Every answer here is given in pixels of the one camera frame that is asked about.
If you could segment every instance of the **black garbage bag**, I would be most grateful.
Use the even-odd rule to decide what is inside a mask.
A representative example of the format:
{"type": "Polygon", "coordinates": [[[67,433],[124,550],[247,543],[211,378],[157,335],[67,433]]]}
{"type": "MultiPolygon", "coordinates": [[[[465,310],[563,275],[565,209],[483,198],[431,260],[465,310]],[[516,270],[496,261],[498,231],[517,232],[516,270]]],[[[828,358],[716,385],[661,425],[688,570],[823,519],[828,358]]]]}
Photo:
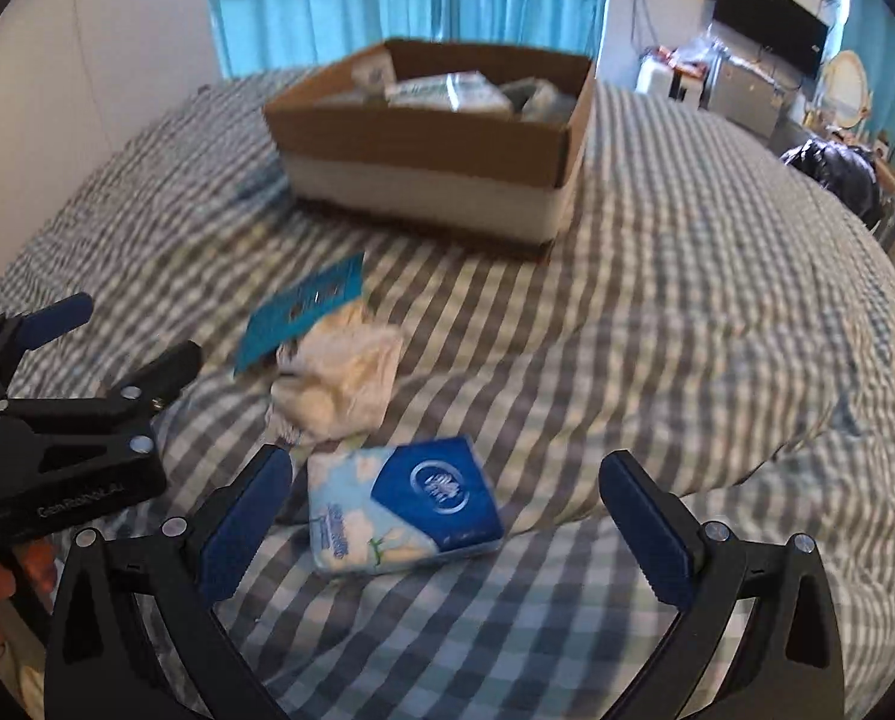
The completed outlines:
{"type": "Polygon", "coordinates": [[[812,139],[780,159],[835,194],[868,227],[881,219],[881,189],[870,151],[812,139]]]}

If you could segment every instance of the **bed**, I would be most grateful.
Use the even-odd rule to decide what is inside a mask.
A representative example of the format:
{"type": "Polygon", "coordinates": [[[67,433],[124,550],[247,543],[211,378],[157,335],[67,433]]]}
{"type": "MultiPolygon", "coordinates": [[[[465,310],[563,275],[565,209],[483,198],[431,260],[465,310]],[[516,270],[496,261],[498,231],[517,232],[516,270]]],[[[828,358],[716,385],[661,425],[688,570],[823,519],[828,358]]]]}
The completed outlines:
{"type": "Polygon", "coordinates": [[[16,396],[95,394],[183,338],[205,351],[159,418],[169,491],[100,523],[108,536],[236,475],[273,376],[231,375],[247,316],[362,250],[370,307],[409,342],[383,426],[348,445],[470,436],[510,537],[492,557],[326,583],[295,451],[295,494],[217,608],[292,718],[600,717],[673,619],[599,502],[620,447],[702,521],[817,538],[862,717],[895,677],[895,274],[861,222],[727,122],[607,87],[545,264],[321,218],[292,200],[260,114],[293,77],[220,84],[151,124],[0,279],[0,312],[77,290],[97,304],[28,355],[16,396]]]}

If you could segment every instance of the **cardboard box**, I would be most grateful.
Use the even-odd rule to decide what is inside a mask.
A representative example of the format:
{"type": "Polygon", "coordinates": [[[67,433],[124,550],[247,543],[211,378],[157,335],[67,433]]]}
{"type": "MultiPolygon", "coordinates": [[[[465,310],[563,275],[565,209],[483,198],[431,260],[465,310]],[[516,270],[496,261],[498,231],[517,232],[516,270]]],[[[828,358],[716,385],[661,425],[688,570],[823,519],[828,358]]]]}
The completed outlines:
{"type": "Polygon", "coordinates": [[[302,199],[540,245],[569,222],[594,84],[593,63],[585,56],[388,40],[284,90],[264,106],[264,116],[302,199]],[[578,103],[566,125],[490,113],[319,104],[352,90],[352,69],[381,52],[390,53],[398,80],[471,70],[498,85],[538,77],[578,103]]]}

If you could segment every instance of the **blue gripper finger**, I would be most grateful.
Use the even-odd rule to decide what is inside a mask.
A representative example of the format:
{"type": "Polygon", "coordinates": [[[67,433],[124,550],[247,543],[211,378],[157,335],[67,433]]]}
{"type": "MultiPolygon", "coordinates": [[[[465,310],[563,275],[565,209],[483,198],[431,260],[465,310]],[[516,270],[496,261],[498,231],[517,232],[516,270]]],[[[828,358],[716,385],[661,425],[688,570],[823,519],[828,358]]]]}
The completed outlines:
{"type": "MultiPolygon", "coordinates": [[[[639,466],[636,470],[644,480],[638,481],[636,471],[629,469],[627,463],[636,464],[628,452],[612,452],[604,458],[598,479],[601,500],[657,600],[686,611],[694,600],[689,552],[650,493],[644,490],[643,485],[654,482],[639,466]]],[[[652,492],[665,494],[656,488],[652,492]]]]}
{"type": "Polygon", "coordinates": [[[16,343],[23,351],[39,349],[45,343],[90,322],[94,300],[87,293],[77,293],[58,300],[47,308],[23,318],[16,343]]]}
{"type": "Polygon", "coordinates": [[[197,589],[208,605],[230,598],[291,491],[291,455],[265,445],[228,488],[228,510],[199,553],[197,589]]]}

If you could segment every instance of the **flat screen tv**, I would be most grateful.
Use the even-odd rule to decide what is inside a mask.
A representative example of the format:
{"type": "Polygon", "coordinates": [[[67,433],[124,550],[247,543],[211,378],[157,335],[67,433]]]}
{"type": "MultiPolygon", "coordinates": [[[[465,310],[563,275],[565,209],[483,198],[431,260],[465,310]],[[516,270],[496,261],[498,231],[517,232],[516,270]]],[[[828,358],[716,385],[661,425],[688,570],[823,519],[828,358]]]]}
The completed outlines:
{"type": "Polygon", "coordinates": [[[714,20],[815,79],[828,25],[793,0],[716,0],[714,20]]]}

